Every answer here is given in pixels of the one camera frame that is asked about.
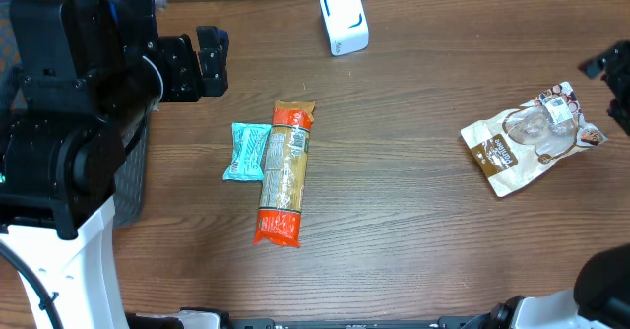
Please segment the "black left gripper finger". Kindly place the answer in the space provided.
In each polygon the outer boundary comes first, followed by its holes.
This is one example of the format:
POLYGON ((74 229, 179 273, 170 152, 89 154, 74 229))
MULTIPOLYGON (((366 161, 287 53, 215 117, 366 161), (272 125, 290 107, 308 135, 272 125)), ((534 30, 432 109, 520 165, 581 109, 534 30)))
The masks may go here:
POLYGON ((226 60, 220 55, 199 57, 205 97, 221 97, 228 89, 226 60))
POLYGON ((229 37, 225 30, 215 26, 198 26, 196 34, 199 42, 199 58, 202 62, 211 58, 226 62, 229 50, 229 37))

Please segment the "teal snack bar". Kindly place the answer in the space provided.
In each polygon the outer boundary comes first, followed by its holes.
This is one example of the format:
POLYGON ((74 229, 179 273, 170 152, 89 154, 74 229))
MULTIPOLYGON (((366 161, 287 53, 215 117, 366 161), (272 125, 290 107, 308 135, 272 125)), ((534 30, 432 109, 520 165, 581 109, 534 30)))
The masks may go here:
POLYGON ((232 159, 223 180, 263 180, 262 158, 271 129, 270 124, 235 122, 231 125, 232 159))

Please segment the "clear brown snack bag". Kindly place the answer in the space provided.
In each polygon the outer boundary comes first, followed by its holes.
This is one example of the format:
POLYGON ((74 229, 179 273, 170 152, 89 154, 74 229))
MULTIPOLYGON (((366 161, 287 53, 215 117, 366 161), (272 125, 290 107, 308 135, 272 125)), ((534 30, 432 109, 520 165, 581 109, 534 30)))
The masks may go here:
POLYGON ((568 82, 463 128, 461 136, 498 197, 526 187, 559 160, 607 141, 585 120, 568 82))

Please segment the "orange pasta package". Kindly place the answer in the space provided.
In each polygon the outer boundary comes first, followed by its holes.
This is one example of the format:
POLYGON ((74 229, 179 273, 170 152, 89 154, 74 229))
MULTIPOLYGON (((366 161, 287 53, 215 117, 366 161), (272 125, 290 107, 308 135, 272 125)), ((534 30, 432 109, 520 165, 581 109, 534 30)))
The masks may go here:
POLYGON ((298 248, 313 101, 276 101, 254 242, 298 248))

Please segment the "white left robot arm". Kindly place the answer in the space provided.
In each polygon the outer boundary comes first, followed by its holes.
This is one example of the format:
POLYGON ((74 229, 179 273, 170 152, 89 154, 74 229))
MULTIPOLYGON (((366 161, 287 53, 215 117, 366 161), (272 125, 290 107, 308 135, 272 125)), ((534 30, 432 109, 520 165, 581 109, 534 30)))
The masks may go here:
POLYGON ((157 0, 8 0, 20 55, 1 114, 1 255, 39 328, 209 328, 226 313, 124 309, 112 233, 116 174, 146 152, 162 102, 219 97, 229 38, 161 36, 157 0))

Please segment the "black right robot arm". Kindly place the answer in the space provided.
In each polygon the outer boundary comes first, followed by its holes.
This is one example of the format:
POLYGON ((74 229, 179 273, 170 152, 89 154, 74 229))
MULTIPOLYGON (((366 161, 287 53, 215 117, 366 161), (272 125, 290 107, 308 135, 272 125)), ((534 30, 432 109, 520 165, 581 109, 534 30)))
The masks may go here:
POLYGON ((463 328, 564 329, 627 328, 629 326, 629 246, 594 255, 582 268, 572 289, 542 297, 515 296, 476 316, 442 316, 430 321, 275 322, 271 319, 231 320, 220 315, 222 328, 463 328))

